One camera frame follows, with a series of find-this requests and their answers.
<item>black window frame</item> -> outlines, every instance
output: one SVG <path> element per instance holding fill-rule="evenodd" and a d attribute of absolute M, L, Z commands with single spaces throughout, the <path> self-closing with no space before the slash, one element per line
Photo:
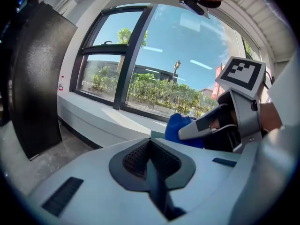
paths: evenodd
<path fill-rule="evenodd" d="M 116 110 L 124 110 L 126 112 L 135 113 L 143 117 L 148 117 L 162 122 L 168 122 L 168 116 L 164 116 L 155 112 L 148 112 L 146 110 L 135 108 L 126 104 L 126 97 L 131 76 L 135 67 L 135 61 L 143 42 L 144 34 L 157 7 L 158 4 L 150 4 L 148 6 L 112 7 L 102 10 L 89 28 L 81 43 L 73 66 L 69 91 L 91 100 L 112 106 Z M 135 28 L 132 31 L 128 44 L 102 44 L 93 46 L 92 44 L 94 43 L 107 18 L 110 15 L 125 12 L 142 12 L 135 25 Z M 78 89 L 79 83 L 81 83 L 83 80 L 84 70 L 87 64 L 87 57 L 93 54 L 112 54 L 125 56 L 113 101 L 108 98 L 98 96 L 97 94 Z"/>

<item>black baseboard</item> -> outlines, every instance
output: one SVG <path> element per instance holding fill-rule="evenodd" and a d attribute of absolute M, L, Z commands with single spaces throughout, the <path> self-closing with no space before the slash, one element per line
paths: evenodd
<path fill-rule="evenodd" d="M 102 148 L 98 144 L 94 143 L 87 137 L 83 136 L 82 134 L 78 133 L 74 128 L 72 128 L 70 125 L 68 125 L 61 117 L 58 117 L 59 121 L 61 121 L 62 125 L 75 137 L 83 141 L 86 145 L 90 146 L 92 149 L 99 149 Z"/>

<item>black mesh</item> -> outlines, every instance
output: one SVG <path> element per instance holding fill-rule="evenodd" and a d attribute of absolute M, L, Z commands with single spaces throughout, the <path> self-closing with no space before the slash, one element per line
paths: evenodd
<path fill-rule="evenodd" d="M 180 169 L 180 160 L 153 142 L 126 155 L 123 159 L 123 166 L 134 176 L 146 180 L 149 159 L 152 160 L 155 169 L 164 180 Z"/>

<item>blue plastic bag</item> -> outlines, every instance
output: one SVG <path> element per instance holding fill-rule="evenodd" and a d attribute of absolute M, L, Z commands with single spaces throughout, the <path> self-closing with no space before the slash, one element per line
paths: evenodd
<path fill-rule="evenodd" d="M 178 131 L 194 121 L 191 117 L 182 117 L 179 113 L 172 115 L 168 121 L 165 129 L 165 139 L 183 145 L 204 148 L 202 138 L 194 138 L 190 140 L 181 141 L 178 138 Z"/>

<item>window sill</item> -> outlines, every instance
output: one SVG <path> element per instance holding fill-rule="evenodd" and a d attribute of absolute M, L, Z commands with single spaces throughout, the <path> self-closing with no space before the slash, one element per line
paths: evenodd
<path fill-rule="evenodd" d="M 58 115 L 73 129 L 107 147 L 149 137 L 151 131 L 165 132 L 166 123 L 142 117 L 93 101 L 73 92 L 58 92 Z"/>

